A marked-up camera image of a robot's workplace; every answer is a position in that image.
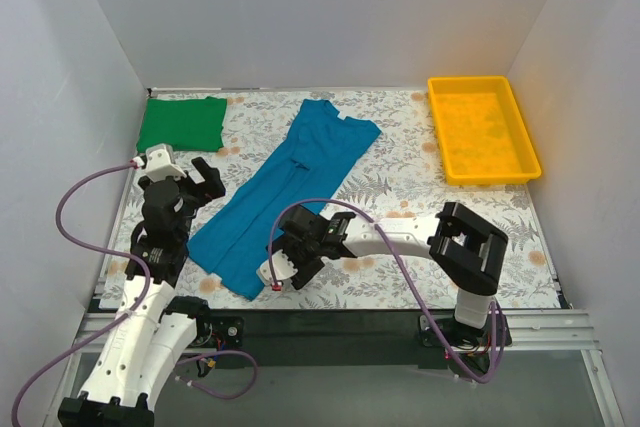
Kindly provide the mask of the blue t shirt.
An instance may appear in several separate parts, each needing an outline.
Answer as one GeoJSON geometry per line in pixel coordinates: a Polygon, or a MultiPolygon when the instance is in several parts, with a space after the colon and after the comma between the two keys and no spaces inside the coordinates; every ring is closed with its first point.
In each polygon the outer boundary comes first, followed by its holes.
{"type": "Polygon", "coordinates": [[[332,197],[379,135],[370,120],[342,118],[327,100],[305,100],[284,141],[191,237],[190,259],[232,293],[255,299],[276,217],[294,202],[332,197]]]}

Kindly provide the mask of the yellow plastic tray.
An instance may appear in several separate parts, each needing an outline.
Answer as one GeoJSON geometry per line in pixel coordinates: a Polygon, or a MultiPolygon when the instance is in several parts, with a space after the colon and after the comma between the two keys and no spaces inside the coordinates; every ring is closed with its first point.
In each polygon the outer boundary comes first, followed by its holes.
{"type": "Polygon", "coordinates": [[[431,77],[427,88],[448,184],[519,185],[541,176],[506,77],[431,77]]]}

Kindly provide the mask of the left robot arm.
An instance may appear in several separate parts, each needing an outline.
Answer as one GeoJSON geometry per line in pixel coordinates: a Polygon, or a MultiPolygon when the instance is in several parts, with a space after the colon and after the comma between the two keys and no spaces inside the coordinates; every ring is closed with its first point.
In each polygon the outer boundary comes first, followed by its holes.
{"type": "Polygon", "coordinates": [[[180,354],[205,345],[211,320],[203,302],[177,298],[175,286],[188,257],[191,224],[198,210],[221,198],[218,169],[203,158],[191,164],[194,181],[162,151],[134,162],[142,169],[142,219],[134,227],[116,325],[105,332],[96,365],[76,397],[58,410],[64,426],[151,426],[154,406],[180,354]]]}

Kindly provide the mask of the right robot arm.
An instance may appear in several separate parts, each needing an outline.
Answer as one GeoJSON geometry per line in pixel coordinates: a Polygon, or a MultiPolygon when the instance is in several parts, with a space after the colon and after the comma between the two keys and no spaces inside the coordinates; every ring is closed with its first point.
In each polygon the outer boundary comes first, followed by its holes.
{"type": "Polygon", "coordinates": [[[326,218],[303,205],[288,208],[277,221],[258,270],[274,289],[305,287],[326,260],[399,254],[434,262],[458,289],[451,317],[437,325],[456,347],[486,345],[508,236],[458,202],[447,202],[432,217],[373,220],[349,207],[326,218]]]}

